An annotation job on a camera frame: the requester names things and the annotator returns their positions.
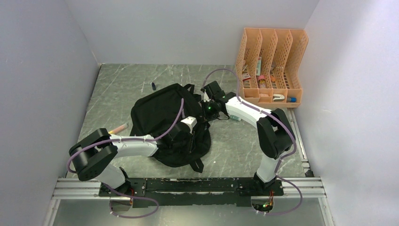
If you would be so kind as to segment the white red staples box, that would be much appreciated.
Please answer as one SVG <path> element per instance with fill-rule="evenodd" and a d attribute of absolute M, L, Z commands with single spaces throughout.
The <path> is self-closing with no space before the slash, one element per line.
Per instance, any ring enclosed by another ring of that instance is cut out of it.
<path fill-rule="evenodd" d="M 247 81 L 251 80 L 251 76 L 249 73 L 243 73 L 241 76 L 242 76 L 243 82 L 247 82 Z"/>

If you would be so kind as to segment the black student backpack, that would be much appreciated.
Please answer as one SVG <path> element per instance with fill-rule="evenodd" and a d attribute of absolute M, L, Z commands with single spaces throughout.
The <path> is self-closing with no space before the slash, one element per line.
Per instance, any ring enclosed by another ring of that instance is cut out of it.
<path fill-rule="evenodd" d="M 137 100 L 131 110 L 133 127 L 130 135 L 158 137 L 182 119 L 195 117 L 197 124 L 191 130 L 194 134 L 191 153 L 162 154 L 158 149 L 152 157 L 169 167 L 190 165 L 195 172 L 202 173 L 201 158 L 211 147 L 210 124 L 204 119 L 200 95 L 194 93 L 194 87 L 193 84 L 181 86 L 175 83 Z"/>

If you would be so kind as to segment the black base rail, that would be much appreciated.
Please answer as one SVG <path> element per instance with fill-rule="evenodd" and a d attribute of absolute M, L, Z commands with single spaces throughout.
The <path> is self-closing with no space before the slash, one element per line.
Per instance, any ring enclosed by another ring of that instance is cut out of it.
<path fill-rule="evenodd" d="M 282 182 L 257 178 L 128 178 L 112 192 L 104 183 L 100 197 L 133 196 L 133 208 L 149 206 L 225 205 L 253 206 L 256 196 L 271 198 L 284 194 Z"/>

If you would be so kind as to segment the orange plastic desk organizer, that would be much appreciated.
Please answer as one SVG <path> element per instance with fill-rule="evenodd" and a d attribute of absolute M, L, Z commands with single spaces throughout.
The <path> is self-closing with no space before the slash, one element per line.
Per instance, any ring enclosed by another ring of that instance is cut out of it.
<path fill-rule="evenodd" d="M 239 96 L 263 108 L 297 108 L 303 88 L 298 70 L 308 44 L 305 30 L 244 28 L 235 70 L 239 78 Z M 266 77 L 267 88 L 259 89 L 255 74 L 258 57 L 262 57 L 261 75 Z M 243 82 L 242 74 L 249 73 L 251 80 Z M 260 97 L 259 93 L 270 97 Z M 296 97 L 296 103 L 273 102 L 273 94 Z"/>

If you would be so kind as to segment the white stapler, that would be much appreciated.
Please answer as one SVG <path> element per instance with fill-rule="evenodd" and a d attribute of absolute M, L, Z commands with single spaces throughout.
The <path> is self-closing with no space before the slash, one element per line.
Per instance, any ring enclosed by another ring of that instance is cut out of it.
<path fill-rule="evenodd" d="M 283 94 L 273 94 L 273 102 L 286 102 L 286 97 Z"/>

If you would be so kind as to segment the pink yellow highlighter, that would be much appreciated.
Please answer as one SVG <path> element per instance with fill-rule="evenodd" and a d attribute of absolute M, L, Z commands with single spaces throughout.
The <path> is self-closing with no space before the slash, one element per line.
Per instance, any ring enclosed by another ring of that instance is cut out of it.
<path fill-rule="evenodd" d="M 120 125 L 120 126 L 114 128 L 114 129 L 108 131 L 108 133 L 109 133 L 109 134 L 116 135 L 116 134 L 119 134 L 119 133 L 123 132 L 123 131 L 126 130 L 127 128 L 128 128 L 128 123 L 124 123 L 124 124 L 122 124 L 122 125 Z"/>

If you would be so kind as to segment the green white glue stick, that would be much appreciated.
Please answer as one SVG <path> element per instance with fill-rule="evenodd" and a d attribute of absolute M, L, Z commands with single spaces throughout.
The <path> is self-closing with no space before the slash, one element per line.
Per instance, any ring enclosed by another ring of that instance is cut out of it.
<path fill-rule="evenodd" d="M 241 118 L 238 116 L 231 115 L 230 118 L 236 121 L 241 121 Z"/>

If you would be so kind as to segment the pink bottle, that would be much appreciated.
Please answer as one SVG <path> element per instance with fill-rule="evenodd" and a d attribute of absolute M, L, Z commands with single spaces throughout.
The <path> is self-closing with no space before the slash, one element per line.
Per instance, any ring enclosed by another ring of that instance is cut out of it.
<path fill-rule="evenodd" d="M 259 89 L 266 89 L 267 88 L 266 77 L 264 75 L 259 75 L 257 77 L 257 84 Z"/>

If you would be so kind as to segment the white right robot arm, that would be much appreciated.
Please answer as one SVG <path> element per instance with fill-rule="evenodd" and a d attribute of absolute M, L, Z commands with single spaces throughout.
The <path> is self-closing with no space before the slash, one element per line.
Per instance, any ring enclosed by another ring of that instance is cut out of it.
<path fill-rule="evenodd" d="M 295 136 L 288 119 L 281 109 L 267 110 L 240 98 L 236 93 L 225 93 L 216 81 L 201 89 L 204 94 L 201 107 L 208 121 L 219 119 L 220 113 L 237 116 L 257 129 L 262 160 L 254 177 L 254 190 L 267 194 L 276 179 L 283 153 L 295 144 Z"/>

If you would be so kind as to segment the tall white green box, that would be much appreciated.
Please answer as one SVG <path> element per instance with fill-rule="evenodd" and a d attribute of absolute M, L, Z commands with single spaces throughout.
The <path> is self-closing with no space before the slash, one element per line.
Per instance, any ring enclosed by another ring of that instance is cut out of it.
<path fill-rule="evenodd" d="M 261 67 L 262 67 L 262 57 L 259 56 L 257 59 L 257 64 L 256 64 L 256 69 L 255 69 L 256 76 L 261 75 Z"/>

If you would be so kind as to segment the grey blue sharpener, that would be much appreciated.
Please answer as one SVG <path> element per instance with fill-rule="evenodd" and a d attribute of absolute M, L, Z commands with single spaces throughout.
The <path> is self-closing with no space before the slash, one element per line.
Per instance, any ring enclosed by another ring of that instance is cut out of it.
<path fill-rule="evenodd" d="M 287 97 L 286 102 L 287 103 L 296 103 L 297 102 L 297 98 L 296 97 Z"/>

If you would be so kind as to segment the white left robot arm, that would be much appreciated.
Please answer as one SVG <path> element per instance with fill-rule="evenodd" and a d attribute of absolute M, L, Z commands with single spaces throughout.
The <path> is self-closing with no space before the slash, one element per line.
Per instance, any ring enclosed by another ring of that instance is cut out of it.
<path fill-rule="evenodd" d="M 117 158 L 152 157 L 169 167 L 191 165 L 193 170 L 202 172 L 199 129 L 191 117 L 158 137 L 118 136 L 100 128 L 70 149 L 67 170 L 81 181 L 104 182 L 119 196 L 129 192 L 130 182 L 122 169 L 112 165 Z"/>

